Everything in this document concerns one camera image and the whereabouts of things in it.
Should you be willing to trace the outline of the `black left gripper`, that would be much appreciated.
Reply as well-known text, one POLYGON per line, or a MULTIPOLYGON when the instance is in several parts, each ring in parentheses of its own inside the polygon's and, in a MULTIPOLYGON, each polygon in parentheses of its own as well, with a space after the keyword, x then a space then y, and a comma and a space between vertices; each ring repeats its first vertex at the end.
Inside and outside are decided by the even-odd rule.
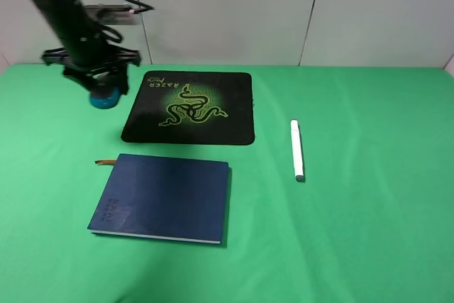
POLYGON ((46 66, 60 65, 64 67, 63 76, 90 92, 93 88, 93 77, 88 73, 109 71, 115 67, 115 86, 121 95, 128 94, 128 66, 140 66, 140 52, 107 45, 93 53, 83 51, 81 54, 70 54, 64 48, 45 50, 41 56, 46 66))

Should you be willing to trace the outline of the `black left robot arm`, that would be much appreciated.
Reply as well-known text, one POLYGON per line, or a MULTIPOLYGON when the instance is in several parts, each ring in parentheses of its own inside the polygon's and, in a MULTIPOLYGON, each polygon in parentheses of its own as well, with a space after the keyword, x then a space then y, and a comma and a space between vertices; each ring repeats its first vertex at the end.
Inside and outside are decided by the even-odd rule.
POLYGON ((46 50, 46 65, 61 65, 63 75, 95 99, 126 95, 128 65, 139 66, 137 50, 120 47, 123 36, 86 12, 81 0, 31 0, 61 42, 46 50))

